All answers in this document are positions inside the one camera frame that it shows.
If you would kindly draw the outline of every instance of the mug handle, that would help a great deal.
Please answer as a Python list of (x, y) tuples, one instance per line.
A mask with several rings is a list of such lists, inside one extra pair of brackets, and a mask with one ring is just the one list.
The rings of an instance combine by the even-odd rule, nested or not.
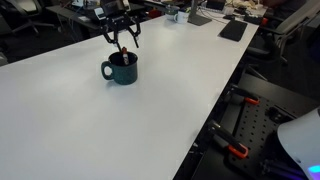
[(178, 17), (178, 14), (175, 14), (175, 15), (173, 16), (173, 20), (174, 20), (175, 22), (178, 22), (177, 17)]
[[(106, 67), (109, 67), (111, 69), (111, 74), (110, 75), (106, 75), (106, 73), (104, 72), (104, 69)], [(113, 79), (113, 72), (112, 72), (112, 67), (111, 67), (111, 63), (109, 61), (105, 61), (101, 64), (101, 73), (102, 76), (106, 79), (106, 80), (112, 80)]]

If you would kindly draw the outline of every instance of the computer monitor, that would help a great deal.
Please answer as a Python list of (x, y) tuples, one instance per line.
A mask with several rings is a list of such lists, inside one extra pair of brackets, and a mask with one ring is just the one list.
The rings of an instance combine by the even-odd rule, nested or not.
[(198, 10), (198, 0), (192, 0), (191, 2), (191, 12), (189, 15), (188, 22), (197, 26), (202, 26), (211, 22), (212, 20), (197, 14)]
[(225, 4), (226, 0), (207, 0), (206, 8), (222, 11)]

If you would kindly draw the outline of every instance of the white table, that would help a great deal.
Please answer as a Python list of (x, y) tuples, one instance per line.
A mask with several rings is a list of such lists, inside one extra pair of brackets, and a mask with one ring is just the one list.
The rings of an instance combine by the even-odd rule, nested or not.
[(138, 80), (106, 81), (103, 36), (0, 68), (0, 179), (169, 180), (257, 26), (240, 42), (164, 17), (141, 24)]

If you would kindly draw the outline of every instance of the dark green mug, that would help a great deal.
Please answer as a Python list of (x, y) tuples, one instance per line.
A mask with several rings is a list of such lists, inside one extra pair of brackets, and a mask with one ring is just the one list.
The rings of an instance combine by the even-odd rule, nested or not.
[[(128, 52), (129, 64), (125, 65), (123, 55), (120, 52), (113, 53), (109, 56), (109, 60), (101, 64), (102, 76), (106, 80), (114, 80), (121, 85), (134, 83), (138, 78), (137, 61), (138, 56)], [(109, 67), (111, 74), (107, 75), (104, 69)]]

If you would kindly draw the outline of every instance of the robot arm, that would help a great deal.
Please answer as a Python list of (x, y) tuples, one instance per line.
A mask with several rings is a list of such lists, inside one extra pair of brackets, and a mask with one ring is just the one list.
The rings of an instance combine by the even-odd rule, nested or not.
[[(105, 25), (103, 26), (103, 35), (108, 41), (117, 45), (119, 51), (121, 52), (121, 47), (118, 42), (118, 33), (124, 30), (128, 30), (132, 35), (134, 42), (139, 48), (137, 37), (141, 33), (140, 22), (137, 17), (129, 17), (125, 10), (125, 6), (122, 0), (101, 0), (100, 6), (106, 15)], [(134, 23), (137, 26), (136, 32), (134, 32), (130, 25)], [(108, 30), (113, 30), (114, 39), (111, 39), (108, 35)]]

